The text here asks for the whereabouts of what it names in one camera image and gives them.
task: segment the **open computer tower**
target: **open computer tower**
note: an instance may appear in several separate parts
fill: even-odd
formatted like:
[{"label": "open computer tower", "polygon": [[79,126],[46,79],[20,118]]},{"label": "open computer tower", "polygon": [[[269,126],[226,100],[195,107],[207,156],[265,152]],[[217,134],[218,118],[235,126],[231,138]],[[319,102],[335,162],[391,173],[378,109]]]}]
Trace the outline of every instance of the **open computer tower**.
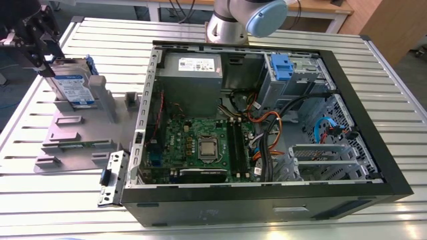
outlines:
[{"label": "open computer tower", "polygon": [[413,194],[331,51],[155,41],[99,206],[144,226],[338,219]]}]

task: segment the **slotted aluminum surface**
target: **slotted aluminum surface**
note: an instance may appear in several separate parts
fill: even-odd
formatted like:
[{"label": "slotted aluminum surface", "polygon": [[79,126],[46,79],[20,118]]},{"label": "slotted aluminum surface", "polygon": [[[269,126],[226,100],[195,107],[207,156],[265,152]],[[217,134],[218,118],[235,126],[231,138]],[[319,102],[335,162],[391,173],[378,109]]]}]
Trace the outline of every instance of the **slotted aluminum surface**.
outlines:
[{"label": "slotted aluminum surface", "polygon": [[[120,95],[143,89],[155,39],[205,42],[205,26],[87,18],[71,23],[62,45],[67,57],[92,55],[107,88]],[[297,31],[250,37],[250,44],[334,51],[415,194],[339,220],[144,228],[124,208],[98,208],[100,170],[34,174],[56,111],[48,103],[55,94],[38,77],[0,135],[0,236],[359,240],[363,234],[369,239],[427,239],[426,114],[375,47],[358,36]]]}]

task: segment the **blue hard drive label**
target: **blue hard drive label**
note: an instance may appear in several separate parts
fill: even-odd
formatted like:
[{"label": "blue hard drive label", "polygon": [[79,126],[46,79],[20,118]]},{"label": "blue hard drive label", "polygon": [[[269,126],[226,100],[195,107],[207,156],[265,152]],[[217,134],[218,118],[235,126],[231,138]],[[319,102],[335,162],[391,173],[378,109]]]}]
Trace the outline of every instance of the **blue hard drive label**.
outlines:
[{"label": "blue hard drive label", "polygon": [[58,85],[68,101],[80,106],[95,103],[86,78],[82,75],[56,75]]}]

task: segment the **green circuit board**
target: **green circuit board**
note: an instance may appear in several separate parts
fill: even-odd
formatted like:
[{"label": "green circuit board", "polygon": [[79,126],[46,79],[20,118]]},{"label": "green circuit board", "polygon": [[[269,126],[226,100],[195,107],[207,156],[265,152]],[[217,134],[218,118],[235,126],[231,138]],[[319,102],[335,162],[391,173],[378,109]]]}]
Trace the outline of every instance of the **green circuit board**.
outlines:
[{"label": "green circuit board", "polygon": [[[253,132],[253,124],[242,123],[242,133],[247,136]],[[199,155],[199,142],[209,139],[217,142],[218,158],[202,160]],[[249,139],[242,140],[247,146]],[[250,153],[245,148],[249,173]],[[227,121],[219,119],[170,119],[166,127],[166,148],[162,157],[148,153],[148,159],[159,160],[151,167],[152,183],[168,184],[171,170],[179,169],[223,169],[227,170],[230,183],[254,182],[253,174],[237,176],[231,172],[231,159],[227,138]]]}]

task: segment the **blue drive bracket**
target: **blue drive bracket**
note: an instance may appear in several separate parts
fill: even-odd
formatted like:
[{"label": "blue drive bracket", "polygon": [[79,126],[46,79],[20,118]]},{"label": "blue drive bracket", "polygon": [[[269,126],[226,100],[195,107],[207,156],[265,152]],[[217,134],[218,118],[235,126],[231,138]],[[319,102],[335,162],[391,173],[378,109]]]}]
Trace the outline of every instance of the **blue drive bracket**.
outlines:
[{"label": "blue drive bracket", "polygon": [[271,66],[275,71],[278,81],[291,80],[294,74],[294,64],[286,54],[271,54]]}]

